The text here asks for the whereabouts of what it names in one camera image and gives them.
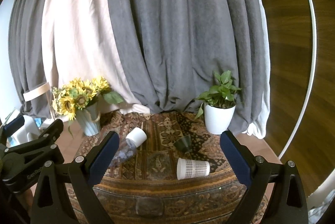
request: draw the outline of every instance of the white container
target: white container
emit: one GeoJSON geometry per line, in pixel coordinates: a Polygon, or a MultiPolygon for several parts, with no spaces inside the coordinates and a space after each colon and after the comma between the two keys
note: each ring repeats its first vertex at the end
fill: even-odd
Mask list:
{"type": "Polygon", "coordinates": [[[23,115],[23,117],[24,125],[11,136],[16,145],[21,145],[29,141],[36,140],[41,134],[34,118],[27,115],[23,115]]]}
{"type": "Polygon", "coordinates": [[[227,130],[234,114],[235,106],[230,109],[220,109],[205,105],[205,125],[209,133],[220,135],[227,130]]]}
{"type": "Polygon", "coordinates": [[[210,166],[206,161],[178,159],[177,179],[190,179],[209,175],[210,166]]]}
{"type": "Polygon", "coordinates": [[[128,133],[126,139],[132,140],[138,148],[141,144],[144,143],[144,141],[147,139],[147,136],[143,130],[141,130],[139,127],[136,127],[128,133]]]}

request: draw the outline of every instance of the gray curtain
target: gray curtain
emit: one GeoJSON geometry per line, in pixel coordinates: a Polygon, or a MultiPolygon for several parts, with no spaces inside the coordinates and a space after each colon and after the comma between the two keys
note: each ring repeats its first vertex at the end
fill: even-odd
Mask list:
{"type": "Polygon", "coordinates": [[[8,52],[21,112],[49,118],[46,95],[25,102],[23,94],[46,81],[41,45],[41,25],[45,0],[15,0],[9,24],[8,52]]]}
{"type": "Polygon", "coordinates": [[[193,99],[231,70],[242,93],[229,129],[261,110],[264,41],[258,0],[108,0],[131,91],[152,112],[196,111],[193,99]]]}

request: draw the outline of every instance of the artificial sunflower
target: artificial sunflower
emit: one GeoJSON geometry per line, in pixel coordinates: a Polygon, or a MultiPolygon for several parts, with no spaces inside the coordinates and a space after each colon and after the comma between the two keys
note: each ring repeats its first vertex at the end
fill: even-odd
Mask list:
{"type": "Polygon", "coordinates": [[[74,99],[70,96],[62,97],[59,100],[60,114],[67,115],[69,120],[73,120],[75,117],[76,108],[74,106],[74,99]]]}
{"type": "Polygon", "coordinates": [[[59,95],[61,95],[61,96],[66,96],[66,95],[68,95],[67,93],[68,93],[67,90],[62,90],[62,91],[59,93],[59,95]]]}
{"type": "Polygon", "coordinates": [[[104,77],[97,77],[92,79],[92,83],[98,91],[104,91],[109,88],[109,84],[104,77]]]}
{"type": "Polygon", "coordinates": [[[95,97],[98,93],[95,86],[91,85],[91,82],[89,80],[84,82],[84,87],[82,89],[90,100],[92,100],[93,97],[95,97]]]}
{"type": "Polygon", "coordinates": [[[82,110],[85,108],[89,102],[88,95],[85,93],[85,91],[78,87],[78,95],[75,98],[75,106],[79,109],[82,110]]]}
{"type": "Polygon", "coordinates": [[[71,90],[72,88],[77,88],[77,87],[83,87],[84,82],[81,80],[81,78],[75,78],[69,82],[69,84],[64,85],[63,88],[71,90]]]}

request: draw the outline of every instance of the patterned rug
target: patterned rug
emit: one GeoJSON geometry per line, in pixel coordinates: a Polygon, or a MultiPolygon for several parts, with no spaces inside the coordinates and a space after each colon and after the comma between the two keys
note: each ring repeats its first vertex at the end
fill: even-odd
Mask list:
{"type": "MultiPolygon", "coordinates": [[[[101,118],[102,130],[81,144],[76,156],[86,155],[110,131],[120,139],[135,127],[142,128],[148,139],[132,159],[117,168],[109,168],[101,184],[94,187],[103,207],[115,224],[119,223],[224,223],[239,203],[246,187],[238,182],[219,145],[220,136],[206,131],[202,119],[193,113],[161,114],[118,111],[101,118]],[[190,135],[193,151],[183,154],[173,143],[190,135]],[[207,177],[177,180],[178,158],[208,161],[207,177]],[[136,214],[138,197],[158,197],[163,200],[164,214],[143,218],[136,214]]],[[[72,186],[67,186],[71,203],[81,223],[87,223],[72,186]]],[[[264,197],[252,223],[259,223],[268,201],[264,197]]]]}

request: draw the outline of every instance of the patterned paper cup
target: patterned paper cup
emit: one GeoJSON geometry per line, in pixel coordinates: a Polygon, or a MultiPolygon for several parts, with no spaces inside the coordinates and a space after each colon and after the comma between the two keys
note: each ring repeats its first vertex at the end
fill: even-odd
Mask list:
{"type": "Polygon", "coordinates": [[[209,162],[178,159],[177,179],[205,177],[209,174],[209,162]]]}

